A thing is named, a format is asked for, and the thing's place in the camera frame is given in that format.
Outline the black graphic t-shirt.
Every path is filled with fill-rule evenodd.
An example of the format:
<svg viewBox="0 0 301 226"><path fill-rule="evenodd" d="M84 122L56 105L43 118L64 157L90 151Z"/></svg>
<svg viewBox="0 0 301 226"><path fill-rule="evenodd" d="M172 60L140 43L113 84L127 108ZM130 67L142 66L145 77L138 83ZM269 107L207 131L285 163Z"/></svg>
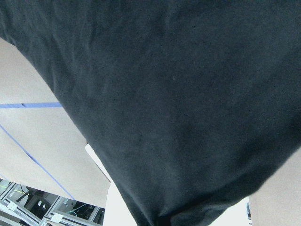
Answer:
<svg viewBox="0 0 301 226"><path fill-rule="evenodd" d="M207 226L301 146L298 0L3 0L139 226Z"/></svg>

